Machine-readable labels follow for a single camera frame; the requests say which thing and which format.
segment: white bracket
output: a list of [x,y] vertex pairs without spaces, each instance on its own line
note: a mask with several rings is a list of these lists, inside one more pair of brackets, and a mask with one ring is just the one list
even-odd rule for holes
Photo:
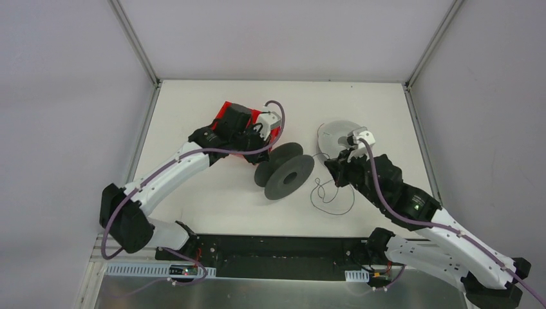
[[281,121],[282,118],[274,111],[259,114],[258,119],[256,119],[256,123],[262,125],[259,129],[259,135],[266,140],[271,134],[271,130],[281,126]]
[[353,136],[355,149],[349,154],[347,162],[351,162],[352,158],[360,158],[361,156],[368,154],[366,146],[360,141],[360,139],[365,140],[370,147],[375,144],[375,137],[373,137],[372,132],[368,131],[367,127],[360,127],[359,129],[352,131],[351,135]]
[[345,270],[346,282],[370,282],[370,274],[365,270]]

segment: black cable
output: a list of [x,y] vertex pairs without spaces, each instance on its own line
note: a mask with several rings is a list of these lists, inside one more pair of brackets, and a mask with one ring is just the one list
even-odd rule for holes
[[[330,159],[330,156],[326,153],[316,153],[314,154],[312,157],[314,158],[315,156],[318,156],[318,155],[326,155],[328,157],[328,159]],[[329,212],[329,211],[326,211],[320,207],[318,207],[315,202],[313,201],[313,192],[317,191],[317,195],[319,196],[319,198],[323,201],[323,204],[329,204],[331,203],[336,197],[337,197],[337,193],[339,192],[339,187],[336,187],[336,190],[335,190],[335,194],[334,194],[334,197],[331,198],[329,201],[326,201],[326,190],[324,188],[324,186],[330,182],[332,182],[332,180],[328,180],[327,182],[325,183],[322,183],[321,184],[321,179],[320,178],[315,178],[315,183],[317,184],[313,190],[311,190],[311,195],[310,195],[310,200],[311,200],[311,204],[313,205],[313,207],[315,207],[316,209],[322,211],[322,212],[325,212],[327,214],[331,214],[332,216],[342,216],[344,214],[346,214],[347,212],[350,212],[351,209],[353,209],[353,206],[355,205],[355,190],[353,189],[352,186],[350,186],[351,188],[351,191],[353,193],[353,203],[351,204],[351,206],[349,207],[349,209],[347,209],[346,211],[342,212],[342,213],[339,213],[339,214],[336,214],[336,213],[333,213],[333,212]]]
[[371,269],[367,269],[364,265],[361,265],[362,266],[362,269],[369,272],[370,274],[375,274],[375,273],[379,273],[380,276],[386,274],[388,272],[388,270],[385,270],[383,272],[378,272],[377,270],[375,270],[375,268],[372,267],[372,262],[370,262],[368,264],[368,267]]

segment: spool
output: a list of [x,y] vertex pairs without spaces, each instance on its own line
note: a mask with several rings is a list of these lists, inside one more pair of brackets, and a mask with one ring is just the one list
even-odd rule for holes
[[326,159],[337,158],[339,152],[348,149],[347,136],[361,126],[348,121],[336,120],[321,125],[317,132],[319,150]]
[[256,168],[254,182],[270,200],[280,200],[300,188],[315,166],[313,157],[303,154],[301,145],[293,142],[273,149],[269,158]]

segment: white table surface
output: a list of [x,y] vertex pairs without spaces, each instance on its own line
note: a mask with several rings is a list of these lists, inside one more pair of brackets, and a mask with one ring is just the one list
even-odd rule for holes
[[[317,128],[347,119],[374,134],[374,155],[386,153],[402,169],[404,181],[430,193],[430,186],[400,84],[354,82],[272,82],[165,80],[152,116],[136,177],[171,156],[187,137],[211,123],[224,101],[260,109],[268,100],[282,103],[286,126],[279,144],[298,142],[304,153],[317,153]],[[197,233],[263,236],[367,237],[384,227],[406,238],[420,238],[387,220],[355,192],[353,209],[343,216],[325,214],[311,205],[314,178],[331,179],[315,160],[307,182],[282,200],[266,199],[254,183],[255,166],[235,156],[221,159],[167,196],[151,217],[180,220]],[[335,192],[326,185],[327,196]],[[314,196],[316,204],[321,201]],[[349,187],[323,207],[331,212],[349,208]]]

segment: white wall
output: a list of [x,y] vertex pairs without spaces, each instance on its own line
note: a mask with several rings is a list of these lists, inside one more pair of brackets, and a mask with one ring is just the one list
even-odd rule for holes
[[[468,0],[413,88],[440,194],[546,295],[546,2]],[[520,308],[539,308],[529,294]]]
[[151,83],[106,0],[0,4],[0,308],[71,308]]
[[161,78],[393,82],[452,0],[121,2]]

